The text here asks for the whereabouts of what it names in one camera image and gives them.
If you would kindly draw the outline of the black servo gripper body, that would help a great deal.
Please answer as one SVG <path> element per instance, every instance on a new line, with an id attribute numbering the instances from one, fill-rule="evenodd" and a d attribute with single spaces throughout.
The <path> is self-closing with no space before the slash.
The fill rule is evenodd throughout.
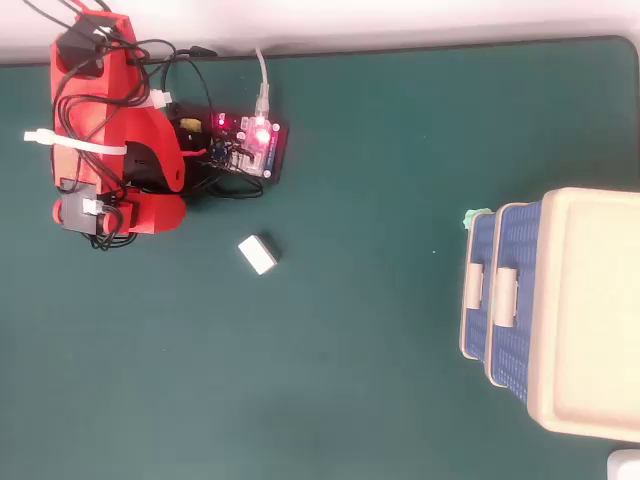
<path id="1" fill-rule="evenodd" d="M 61 179 L 63 190 L 55 214 L 66 230 L 86 235 L 124 234 L 126 215 L 113 191 L 102 193 L 95 184 Z"/>

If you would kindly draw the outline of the red fixed gripper finger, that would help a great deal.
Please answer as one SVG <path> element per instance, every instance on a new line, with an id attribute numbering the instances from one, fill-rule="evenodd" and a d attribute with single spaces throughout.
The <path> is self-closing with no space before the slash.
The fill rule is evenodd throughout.
<path id="1" fill-rule="evenodd" d="M 129 193 L 124 203 L 125 233 L 158 234 L 177 229 L 186 203 L 179 195 Z"/>

